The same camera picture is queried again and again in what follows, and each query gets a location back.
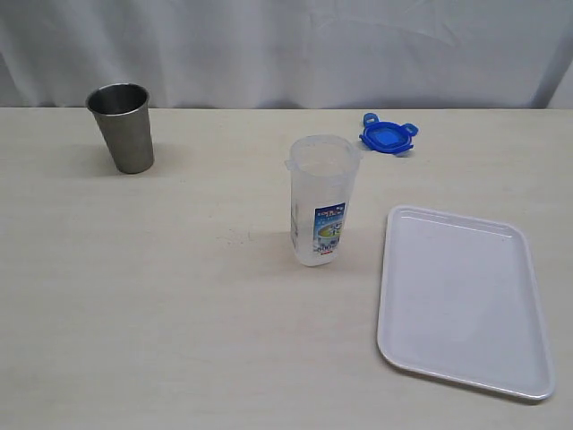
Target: blue plastic cap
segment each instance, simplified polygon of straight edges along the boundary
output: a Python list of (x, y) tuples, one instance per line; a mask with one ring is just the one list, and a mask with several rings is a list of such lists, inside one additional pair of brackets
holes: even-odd
[(371, 150), (399, 155), (414, 148), (412, 137), (418, 134), (415, 125), (385, 123), (372, 113), (364, 115), (363, 123), (360, 139)]

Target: white backdrop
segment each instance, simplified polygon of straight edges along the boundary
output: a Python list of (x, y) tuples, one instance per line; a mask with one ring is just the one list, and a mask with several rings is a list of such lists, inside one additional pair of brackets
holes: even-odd
[(0, 105), (573, 108), (571, 0), (0, 0)]

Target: plastic pitcher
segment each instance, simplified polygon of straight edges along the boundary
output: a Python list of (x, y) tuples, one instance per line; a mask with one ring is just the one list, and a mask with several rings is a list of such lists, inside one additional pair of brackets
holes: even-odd
[(345, 139), (309, 136), (290, 149), (291, 238), (298, 261), (318, 266), (337, 257), (361, 152)]

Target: metal tumbler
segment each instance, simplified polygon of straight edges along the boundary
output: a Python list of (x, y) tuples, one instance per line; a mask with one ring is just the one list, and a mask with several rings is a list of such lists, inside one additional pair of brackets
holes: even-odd
[(120, 172), (140, 173), (153, 165), (149, 100), (149, 93), (134, 83), (107, 85), (86, 99)]

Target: white tray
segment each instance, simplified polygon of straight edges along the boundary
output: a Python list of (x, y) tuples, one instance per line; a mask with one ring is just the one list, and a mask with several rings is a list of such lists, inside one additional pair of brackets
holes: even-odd
[(394, 366), (528, 400), (555, 387), (525, 237), (399, 206), (388, 217), (378, 346)]

